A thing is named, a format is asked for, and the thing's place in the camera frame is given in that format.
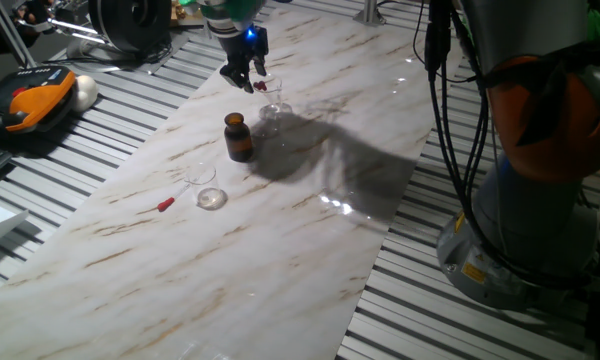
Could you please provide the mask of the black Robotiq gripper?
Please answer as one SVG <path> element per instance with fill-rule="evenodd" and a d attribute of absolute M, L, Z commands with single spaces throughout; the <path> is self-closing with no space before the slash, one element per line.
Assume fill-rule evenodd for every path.
<path fill-rule="evenodd" d="M 227 64 L 220 69 L 220 75 L 232 86 L 253 94 L 249 78 L 249 65 L 254 64 L 260 76 L 266 76 L 265 57 L 269 53 L 267 29 L 251 25 L 236 36 L 219 39 L 227 55 Z"/>

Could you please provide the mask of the person hand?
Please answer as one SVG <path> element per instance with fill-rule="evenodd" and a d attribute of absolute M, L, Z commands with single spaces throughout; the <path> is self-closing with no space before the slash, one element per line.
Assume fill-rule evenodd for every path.
<path fill-rule="evenodd" d="M 14 10 L 26 23 L 37 25 L 47 21 L 52 4 L 52 0 L 24 0 L 18 1 L 14 5 Z"/>

